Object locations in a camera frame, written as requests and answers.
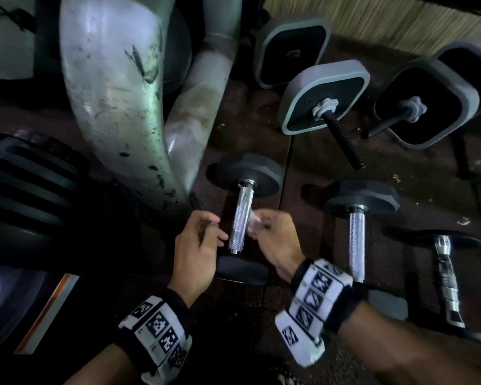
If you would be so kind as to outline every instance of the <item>square weight plate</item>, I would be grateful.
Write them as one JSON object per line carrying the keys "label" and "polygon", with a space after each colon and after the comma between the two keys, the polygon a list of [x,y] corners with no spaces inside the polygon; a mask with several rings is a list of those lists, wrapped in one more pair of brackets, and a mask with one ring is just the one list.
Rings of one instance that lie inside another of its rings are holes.
{"label": "square weight plate", "polygon": [[408,62],[374,101],[374,115],[381,120],[398,114],[398,104],[419,96],[428,110],[417,122],[398,122],[388,129],[394,140],[408,149],[423,149],[461,127],[478,110],[478,91],[436,59]]}
{"label": "square weight plate", "polygon": [[283,93],[278,109],[278,122],[286,135],[309,132],[327,127],[316,121],[312,109],[325,98],[336,98],[335,110],[342,118],[369,84],[370,74],[357,60],[318,64],[298,74]]}
{"label": "square weight plate", "polygon": [[324,14],[274,17],[257,34],[253,73],[260,87],[289,83],[306,68],[318,64],[330,38]]}
{"label": "square weight plate", "polygon": [[442,47],[433,58],[449,66],[477,89],[479,108],[476,115],[481,113],[481,44],[458,40]]}

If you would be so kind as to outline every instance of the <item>hand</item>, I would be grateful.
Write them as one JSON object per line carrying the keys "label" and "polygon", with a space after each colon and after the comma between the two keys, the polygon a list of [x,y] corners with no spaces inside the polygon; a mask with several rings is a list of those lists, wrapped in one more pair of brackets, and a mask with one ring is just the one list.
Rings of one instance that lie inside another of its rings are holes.
{"label": "hand", "polygon": [[276,267],[278,275],[290,283],[297,268],[305,260],[292,217],[286,212],[271,209],[253,212],[261,222],[250,222],[249,236],[258,240],[260,249]]}
{"label": "hand", "polygon": [[175,239],[173,276],[168,288],[177,292],[187,307],[214,278],[217,249],[228,239],[228,234],[218,227],[220,220],[211,212],[195,210]]}

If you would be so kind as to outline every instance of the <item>right hand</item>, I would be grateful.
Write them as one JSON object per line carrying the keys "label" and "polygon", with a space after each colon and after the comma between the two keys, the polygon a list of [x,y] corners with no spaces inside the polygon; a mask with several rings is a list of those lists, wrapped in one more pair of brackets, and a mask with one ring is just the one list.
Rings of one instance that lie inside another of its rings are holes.
{"label": "right hand", "polygon": [[272,209],[253,212],[261,222],[251,221],[248,235],[258,240],[260,249],[276,267],[278,275],[290,283],[297,268],[305,260],[292,217],[286,212]]}

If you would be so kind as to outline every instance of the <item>orange stripe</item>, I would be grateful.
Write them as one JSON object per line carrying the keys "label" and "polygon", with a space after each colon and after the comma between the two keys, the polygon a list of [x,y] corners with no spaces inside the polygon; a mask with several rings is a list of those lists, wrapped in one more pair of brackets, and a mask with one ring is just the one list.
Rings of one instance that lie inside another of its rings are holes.
{"label": "orange stripe", "polygon": [[59,296],[60,291],[63,290],[63,287],[66,284],[66,282],[68,281],[68,278],[70,278],[70,275],[64,274],[63,279],[60,280],[59,284],[57,285],[57,288],[55,288],[55,291],[53,291],[50,299],[46,303],[45,307],[43,308],[43,310],[41,311],[41,313],[37,317],[37,319],[34,322],[34,324],[32,325],[32,327],[30,327],[30,330],[26,333],[25,337],[23,338],[23,340],[21,341],[21,343],[17,347],[16,351],[14,351],[14,354],[21,354],[21,352],[25,349],[27,343],[29,343],[29,340],[32,338],[32,335],[34,335],[34,333],[36,332],[37,328],[39,327],[39,324],[41,324],[41,321],[45,317],[46,313],[48,312],[50,307],[55,302],[55,299]]}

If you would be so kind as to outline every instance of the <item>left hand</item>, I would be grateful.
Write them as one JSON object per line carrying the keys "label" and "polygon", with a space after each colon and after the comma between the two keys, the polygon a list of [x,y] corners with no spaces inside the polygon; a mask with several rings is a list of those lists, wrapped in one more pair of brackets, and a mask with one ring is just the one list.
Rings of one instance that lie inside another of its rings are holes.
{"label": "left hand", "polygon": [[220,220],[211,212],[193,211],[175,239],[173,276],[168,288],[177,292],[187,307],[214,278],[218,247],[223,247],[223,241],[228,239],[228,234],[218,227]]}

